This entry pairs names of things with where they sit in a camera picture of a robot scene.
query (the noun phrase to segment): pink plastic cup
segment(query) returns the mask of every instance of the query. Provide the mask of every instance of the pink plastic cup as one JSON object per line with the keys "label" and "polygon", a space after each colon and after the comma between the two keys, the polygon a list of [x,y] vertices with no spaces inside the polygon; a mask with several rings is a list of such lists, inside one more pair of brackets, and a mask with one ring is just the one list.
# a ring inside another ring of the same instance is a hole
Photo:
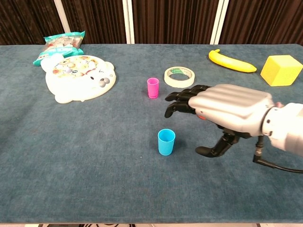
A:
{"label": "pink plastic cup", "polygon": [[147,80],[147,91],[149,98],[158,98],[159,80],[157,78],[149,78]]}

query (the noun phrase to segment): blue plastic cup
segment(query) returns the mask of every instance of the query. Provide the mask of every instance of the blue plastic cup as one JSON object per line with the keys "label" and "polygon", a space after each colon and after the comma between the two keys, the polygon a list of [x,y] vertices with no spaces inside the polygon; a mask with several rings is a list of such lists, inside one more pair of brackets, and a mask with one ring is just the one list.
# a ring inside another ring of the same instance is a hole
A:
{"label": "blue plastic cup", "polygon": [[172,153],[176,135],[173,130],[162,129],[158,132],[158,149],[160,154],[167,156]]}

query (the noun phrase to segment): felt tablecloth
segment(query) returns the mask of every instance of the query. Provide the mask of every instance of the felt tablecloth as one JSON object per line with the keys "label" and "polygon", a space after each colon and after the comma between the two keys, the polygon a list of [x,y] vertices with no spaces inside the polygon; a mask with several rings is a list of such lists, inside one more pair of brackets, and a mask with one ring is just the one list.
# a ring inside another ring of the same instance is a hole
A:
{"label": "felt tablecloth", "polygon": [[[219,158],[195,153],[213,146],[222,131],[196,115],[164,118],[164,71],[183,66],[193,84],[231,83],[269,92],[275,102],[303,102],[303,74],[289,87],[270,87],[260,76],[268,56],[303,47],[284,45],[88,44],[85,54],[113,63],[113,88],[85,102],[59,104],[33,66],[43,46],[1,46],[0,222],[175,223],[303,222],[303,175],[252,162],[256,138]],[[208,59],[210,50],[252,63],[241,73]],[[160,79],[159,98],[146,80]],[[173,153],[157,151],[157,133],[176,133]],[[265,140],[263,158],[303,169],[303,157]]]}

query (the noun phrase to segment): white bear-shaped tray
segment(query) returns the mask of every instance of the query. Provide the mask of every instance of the white bear-shaped tray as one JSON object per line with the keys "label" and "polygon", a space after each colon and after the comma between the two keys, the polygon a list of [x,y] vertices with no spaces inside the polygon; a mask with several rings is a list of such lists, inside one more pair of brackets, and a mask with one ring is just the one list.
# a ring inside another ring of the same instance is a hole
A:
{"label": "white bear-shaped tray", "polygon": [[112,63],[81,55],[64,58],[46,72],[48,89],[58,103],[85,101],[106,93],[116,81]]}

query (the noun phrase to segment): snack bag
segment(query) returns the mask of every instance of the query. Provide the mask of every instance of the snack bag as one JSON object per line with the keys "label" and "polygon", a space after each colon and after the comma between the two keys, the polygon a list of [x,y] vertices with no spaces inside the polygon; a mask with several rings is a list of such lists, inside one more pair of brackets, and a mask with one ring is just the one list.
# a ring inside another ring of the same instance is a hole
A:
{"label": "snack bag", "polygon": [[69,32],[44,37],[46,42],[45,47],[43,51],[39,54],[39,57],[33,62],[33,64],[36,66],[40,66],[42,59],[50,57],[55,53],[62,54],[64,58],[84,54],[83,50],[79,49],[84,35],[85,31]]}

